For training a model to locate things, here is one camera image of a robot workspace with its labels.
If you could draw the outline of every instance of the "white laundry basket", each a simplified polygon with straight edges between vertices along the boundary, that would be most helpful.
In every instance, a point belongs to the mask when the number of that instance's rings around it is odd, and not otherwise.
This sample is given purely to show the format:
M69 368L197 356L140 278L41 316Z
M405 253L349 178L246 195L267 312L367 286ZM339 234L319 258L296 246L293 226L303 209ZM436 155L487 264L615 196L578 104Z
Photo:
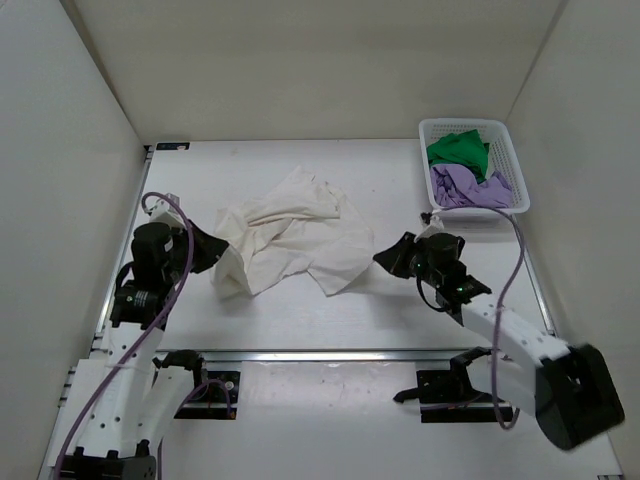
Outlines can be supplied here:
M463 133L474 129L478 130L484 143L491 145L487 176L490 176L494 170L498 170L504 175L513 190L513 206L500 210L508 215L526 212L530 205L529 194L507 127L496 120L478 118L434 118L420 122L420 148L431 206L434 209L442 208L434 197L427 147L450 133ZM495 219L497 214L490 210L470 207L443 212L441 216L461 219Z

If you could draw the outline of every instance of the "folded clothing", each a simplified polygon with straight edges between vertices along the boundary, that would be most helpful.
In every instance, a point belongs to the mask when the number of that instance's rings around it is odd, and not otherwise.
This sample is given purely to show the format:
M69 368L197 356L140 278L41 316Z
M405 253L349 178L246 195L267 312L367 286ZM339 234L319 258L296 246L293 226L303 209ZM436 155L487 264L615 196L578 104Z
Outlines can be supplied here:
M489 144L482 143L478 130L450 133L427 147L429 166L454 163L473 172L476 183L482 183L489 165Z
M264 197L219 210L213 235L235 249L213 270L222 297L256 295L304 271L333 295L374 254L373 232L346 195L301 167Z
M443 207L508 208L513 204L511 186L497 170L478 184L471 170L463 165L435 165L431 167L431 184L436 202Z

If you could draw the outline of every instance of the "purple cloth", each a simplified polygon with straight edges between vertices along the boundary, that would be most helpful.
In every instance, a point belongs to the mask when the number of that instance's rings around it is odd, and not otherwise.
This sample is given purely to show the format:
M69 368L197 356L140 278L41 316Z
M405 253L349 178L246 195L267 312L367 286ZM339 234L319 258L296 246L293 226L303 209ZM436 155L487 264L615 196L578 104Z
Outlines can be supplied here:
M513 204L513 193L498 171L478 184L473 172L453 163L431 167L431 185L436 202L443 207L474 206L507 208Z

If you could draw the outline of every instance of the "white wall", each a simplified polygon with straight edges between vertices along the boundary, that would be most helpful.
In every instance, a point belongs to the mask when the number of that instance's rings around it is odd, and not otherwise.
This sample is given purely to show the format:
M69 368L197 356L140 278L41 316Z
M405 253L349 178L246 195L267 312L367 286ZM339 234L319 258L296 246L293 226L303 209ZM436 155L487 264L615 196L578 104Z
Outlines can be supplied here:
M640 3L570 0L509 117L527 236L561 331L602 349L640 478Z
M0 478L35 478L144 151L55 0L0 0Z
M76 0L143 141L504 119L559 0Z

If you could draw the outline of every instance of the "beige wall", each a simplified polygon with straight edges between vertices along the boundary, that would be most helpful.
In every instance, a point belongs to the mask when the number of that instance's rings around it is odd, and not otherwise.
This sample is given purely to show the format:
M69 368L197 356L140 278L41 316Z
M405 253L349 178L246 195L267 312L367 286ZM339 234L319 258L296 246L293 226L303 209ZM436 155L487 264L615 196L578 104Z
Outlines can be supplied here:
M559 0L76 0L142 140L506 118Z
M508 120L557 323L602 349L625 407L611 438L629 479L640 478L638 25L636 0L570 0Z
M0 478L36 478L144 150L56 1L0 0Z

